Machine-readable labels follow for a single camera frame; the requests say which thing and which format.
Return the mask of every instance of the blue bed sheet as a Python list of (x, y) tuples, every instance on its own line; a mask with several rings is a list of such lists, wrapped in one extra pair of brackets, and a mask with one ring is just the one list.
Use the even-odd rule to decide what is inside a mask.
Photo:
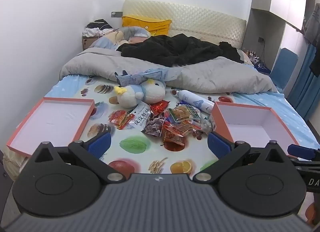
[[(69, 75), (64, 77), (47, 93), (47, 97), (72, 98), (85, 84), (88, 76)], [(284, 98), (284, 94), (261, 92), (257, 94), (233, 93), (236, 103), (272, 107), (287, 125), (301, 146), (318, 149), (318, 144), (309, 127)]]

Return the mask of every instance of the stuffed duck toy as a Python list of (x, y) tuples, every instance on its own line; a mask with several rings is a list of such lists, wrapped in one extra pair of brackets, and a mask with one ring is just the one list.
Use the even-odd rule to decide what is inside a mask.
[(164, 99), (165, 83), (148, 79), (140, 85), (114, 87), (118, 103), (124, 108), (133, 108), (141, 101), (147, 104), (157, 103)]

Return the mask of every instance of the yellow pillowcase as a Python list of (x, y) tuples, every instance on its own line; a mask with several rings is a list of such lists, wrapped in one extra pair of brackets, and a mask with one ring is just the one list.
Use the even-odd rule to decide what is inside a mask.
[(142, 16), (122, 16), (123, 27), (142, 27), (152, 36), (168, 35), (171, 20), (153, 19)]

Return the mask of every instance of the silver bolt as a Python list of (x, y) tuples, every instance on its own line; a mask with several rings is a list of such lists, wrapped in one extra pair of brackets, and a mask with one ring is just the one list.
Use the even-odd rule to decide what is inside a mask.
[(200, 181), (208, 181), (211, 179), (211, 175), (207, 173), (198, 173), (196, 179)]
[(120, 181), (122, 180), (123, 175), (119, 173), (111, 173), (111, 174), (108, 174), (107, 178), (108, 180), (111, 180), (111, 181)]

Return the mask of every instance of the cream tufted headboard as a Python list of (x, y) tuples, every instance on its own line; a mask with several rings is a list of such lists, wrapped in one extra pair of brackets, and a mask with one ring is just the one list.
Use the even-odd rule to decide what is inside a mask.
[(169, 36), (183, 33), (203, 41), (229, 42), (241, 48), (246, 21), (220, 12), (160, 1), (125, 0), (123, 15), (171, 19)]

